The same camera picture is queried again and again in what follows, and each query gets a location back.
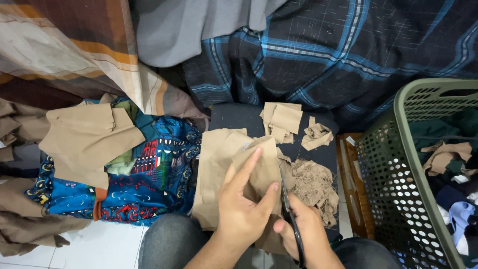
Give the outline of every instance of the hand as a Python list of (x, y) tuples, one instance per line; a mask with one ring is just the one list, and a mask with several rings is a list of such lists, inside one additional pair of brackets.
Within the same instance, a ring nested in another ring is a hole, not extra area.
[(244, 197), (244, 186), (262, 154), (258, 147), (236, 173), (233, 165), (219, 189), (219, 225), (216, 234), (224, 242), (245, 251), (264, 231), (279, 195), (279, 183), (272, 183), (259, 203)]
[[(288, 197), (304, 244), (305, 266), (309, 269), (324, 268), (325, 259), (337, 258), (337, 256), (329, 245), (319, 210), (313, 206), (306, 206), (291, 192), (288, 193)], [(281, 234), (284, 247), (289, 255), (298, 260), (299, 252), (290, 224), (283, 219), (277, 220), (274, 223), (274, 231)]]

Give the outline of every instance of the leg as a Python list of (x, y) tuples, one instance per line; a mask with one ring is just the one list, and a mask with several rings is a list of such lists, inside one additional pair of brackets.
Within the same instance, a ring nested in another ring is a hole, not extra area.
[(373, 240), (347, 238), (334, 252), (346, 269), (400, 269), (397, 258)]
[(183, 269), (208, 239), (197, 221), (165, 214), (144, 234), (138, 268)]

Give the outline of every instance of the white tile floor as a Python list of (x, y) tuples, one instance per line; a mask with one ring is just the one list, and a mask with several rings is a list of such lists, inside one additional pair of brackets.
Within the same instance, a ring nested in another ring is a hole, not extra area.
[[(339, 197), (343, 197), (339, 179)], [(340, 233), (352, 237), (345, 200), (339, 199)], [(0, 257), (0, 269), (137, 269), (138, 252), (145, 227), (127, 224), (93, 222), (81, 231), (64, 233), (70, 246), (59, 248), (37, 247), (23, 256)], [(266, 255), (249, 249), (236, 269), (276, 269), (289, 262), (288, 269), (297, 268), (287, 257)]]

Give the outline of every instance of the left hand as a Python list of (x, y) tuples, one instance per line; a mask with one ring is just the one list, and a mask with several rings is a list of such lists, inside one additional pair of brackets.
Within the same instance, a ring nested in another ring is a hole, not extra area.
[(219, 189), (216, 234), (244, 251), (262, 235), (279, 195), (279, 183), (273, 182), (259, 203), (244, 197), (244, 186), (261, 154), (262, 148), (258, 147), (239, 172), (231, 165)]

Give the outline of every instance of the blue printed fabric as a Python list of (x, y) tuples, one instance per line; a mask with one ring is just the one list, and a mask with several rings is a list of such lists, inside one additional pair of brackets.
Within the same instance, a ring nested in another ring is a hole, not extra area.
[[(149, 226), (164, 213), (183, 213), (193, 205), (195, 189), (188, 187), (190, 163), (199, 153), (201, 133), (189, 121), (154, 116), (159, 138), (146, 143), (131, 175), (109, 176), (101, 220)], [(95, 188), (53, 177), (54, 159), (40, 168), (36, 184), (25, 194), (49, 213), (93, 219)]]
[(203, 40), (182, 65), (206, 107), (301, 103), (359, 131), (415, 79), (478, 78), (477, 14), (469, 0), (289, 0), (265, 31)]

